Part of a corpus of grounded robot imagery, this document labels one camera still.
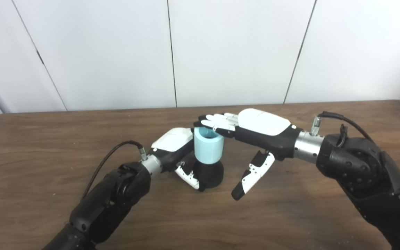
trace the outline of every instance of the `robotic hand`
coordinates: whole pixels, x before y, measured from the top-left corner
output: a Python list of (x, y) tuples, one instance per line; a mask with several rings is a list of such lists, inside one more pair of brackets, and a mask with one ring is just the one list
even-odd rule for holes
[[(89, 193), (90, 184), (107, 158), (121, 145), (135, 144), (142, 160), (122, 164), (111, 171)], [(181, 160), (194, 149), (190, 128), (173, 128), (155, 141), (148, 154), (134, 141), (116, 146), (102, 161), (80, 203), (73, 209), (69, 223), (43, 250), (95, 250), (106, 241), (140, 198), (150, 190), (151, 179), (175, 171), (196, 189), (199, 182), (184, 173)]]
[[(349, 138), (342, 125), (339, 134), (318, 135), (325, 117), (344, 120), (364, 138)], [(243, 197), (268, 171), (274, 160), (299, 158), (316, 164), (326, 177), (335, 179), (362, 217), (381, 231), (392, 249), (400, 250), (400, 170), (368, 134), (346, 117), (323, 112), (315, 117), (311, 132), (290, 121), (257, 109), (238, 115), (215, 114), (199, 117), (195, 126), (205, 126), (226, 137), (259, 146), (258, 152), (232, 191), (234, 199)]]
[(205, 126), (225, 137), (234, 137), (238, 141), (265, 149), (265, 153), (257, 152), (249, 163), (249, 169), (243, 173), (242, 180), (232, 190), (235, 200), (249, 192), (276, 159), (311, 158), (313, 153), (319, 153), (319, 145), (294, 150), (296, 140), (303, 138), (306, 133), (285, 118), (257, 109), (245, 109), (238, 115), (225, 113), (200, 116), (194, 126)]

